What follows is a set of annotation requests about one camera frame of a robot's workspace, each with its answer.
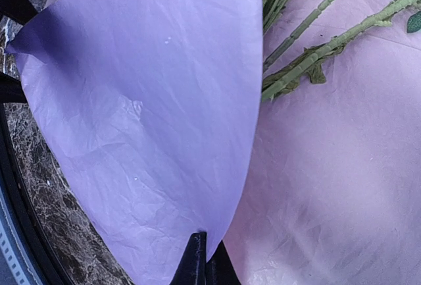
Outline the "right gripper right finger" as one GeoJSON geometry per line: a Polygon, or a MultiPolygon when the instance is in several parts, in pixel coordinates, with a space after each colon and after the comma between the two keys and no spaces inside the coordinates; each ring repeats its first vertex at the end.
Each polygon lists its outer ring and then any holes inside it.
{"type": "Polygon", "coordinates": [[[206,285],[241,285],[224,242],[219,243],[206,264],[206,285]]]}

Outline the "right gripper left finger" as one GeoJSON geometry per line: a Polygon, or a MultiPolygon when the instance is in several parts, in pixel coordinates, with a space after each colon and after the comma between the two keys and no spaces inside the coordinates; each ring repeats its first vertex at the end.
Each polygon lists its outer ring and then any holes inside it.
{"type": "Polygon", "coordinates": [[[207,233],[193,233],[173,277],[173,285],[205,285],[207,233]]]}

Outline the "pink purple wrapping paper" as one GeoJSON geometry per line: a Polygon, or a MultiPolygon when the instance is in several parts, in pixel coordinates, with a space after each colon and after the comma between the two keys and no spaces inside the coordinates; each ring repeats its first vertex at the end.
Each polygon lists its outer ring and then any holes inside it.
{"type": "Polygon", "coordinates": [[[420,34],[410,11],[259,99],[321,0],[47,0],[8,45],[49,149],[136,284],[194,232],[243,284],[420,283],[420,34]]]}

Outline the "pale yellow flower stem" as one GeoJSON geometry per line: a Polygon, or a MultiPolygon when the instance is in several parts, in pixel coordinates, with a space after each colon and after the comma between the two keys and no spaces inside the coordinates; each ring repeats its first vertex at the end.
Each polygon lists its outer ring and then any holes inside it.
{"type": "Polygon", "coordinates": [[[302,55],[263,80],[260,101],[273,100],[294,90],[303,75],[307,75],[312,84],[325,83],[322,63],[327,58],[340,54],[351,41],[372,27],[390,27],[397,13],[419,4],[420,0],[392,0],[380,12],[366,17],[346,32],[332,37],[330,41],[304,49],[302,55]]]}

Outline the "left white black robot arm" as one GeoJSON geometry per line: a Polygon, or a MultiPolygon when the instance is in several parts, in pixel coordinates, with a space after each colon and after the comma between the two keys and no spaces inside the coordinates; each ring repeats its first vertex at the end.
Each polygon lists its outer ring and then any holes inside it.
{"type": "Polygon", "coordinates": [[[7,17],[23,26],[37,14],[30,0],[1,0],[1,18],[7,17]]]}

